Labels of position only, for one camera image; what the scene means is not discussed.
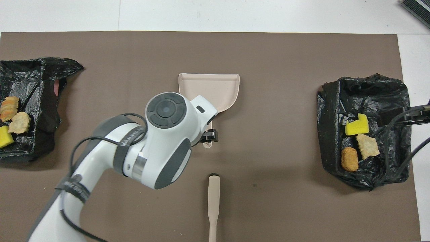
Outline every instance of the white floor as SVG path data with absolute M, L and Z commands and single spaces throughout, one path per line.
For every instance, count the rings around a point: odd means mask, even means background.
M 0 0 L 0 32 L 226 31 L 398 34 L 411 105 L 430 99 L 430 29 L 397 0 Z M 430 134 L 413 126 L 412 148 Z M 430 241 L 430 146 L 413 160 L 421 240 Z

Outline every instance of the brush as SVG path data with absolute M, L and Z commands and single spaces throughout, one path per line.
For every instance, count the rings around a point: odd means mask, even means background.
M 219 175 L 209 175 L 208 185 L 208 217 L 209 217 L 209 242 L 216 242 L 216 223 L 219 214 Z

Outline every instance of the beige dustpan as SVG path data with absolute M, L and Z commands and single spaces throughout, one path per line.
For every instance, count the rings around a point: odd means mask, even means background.
M 218 113 L 227 110 L 236 101 L 239 93 L 238 74 L 179 74 L 179 93 L 188 100 L 198 95 L 206 98 Z M 204 143 L 206 148 L 212 143 Z

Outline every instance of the black plastic bag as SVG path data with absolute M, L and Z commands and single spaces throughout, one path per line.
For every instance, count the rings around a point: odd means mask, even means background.
M 15 142 L 0 148 L 0 163 L 32 161 L 54 149 L 54 132 L 60 124 L 58 100 L 66 77 L 80 70 L 83 66 L 71 59 L 0 61 L 1 101 L 17 96 L 18 112 L 26 112 L 31 119 L 27 133 L 13 133 Z M 0 126 L 8 123 L 0 121 Z
M 395 125 L 388 143 L 383 136 L 386 126 L 378 126 L 380 114 L 409 106 L 407 87 L 397 79 L 375 74 L 368 78 L 343 77 L 325 83 L 317 95 L 317 127 L 322 165 L 330 174 L 348 185 L 374 189 L 390 183 L 404 182 L 409 176 L 409 165 L 399 173 L 401 163 L 410 153 L 411 128 Z M 345 134 L 346 120 L 357 120 L 359 113 L 367 115 L 369 133 L 376 139 L 380 154 L 361 160 L 355 136 Z M 388 160 L 384 160 L 384 146 L 389 146 Z M 359 154 L 359 169 L 348 172 L 341 166 L 341 150 L 353 147 Z

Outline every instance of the fried snack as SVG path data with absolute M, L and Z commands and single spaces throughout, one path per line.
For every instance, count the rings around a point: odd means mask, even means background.
M 15 116 L 18 111 L 18 101 L 19 98 L 16 96 L 8 96 L 5 98 L 0 107 L 1 121 L 9 121 L 13 116 Z
M 9 133 L 25 133 L 30 127 L 30 117 L 25 112 L 19 112 L 12 118 L 9 124 Z
M 346 147 L 342 150 L 341 165 L 346 171 L 358 170 L 358 155 L 354 148 Z
M 375 138 L 364 134 L 357 134 L 358 148 L 360 149 L 363 160 L 369 156 L 379 155 L 378 144 Z

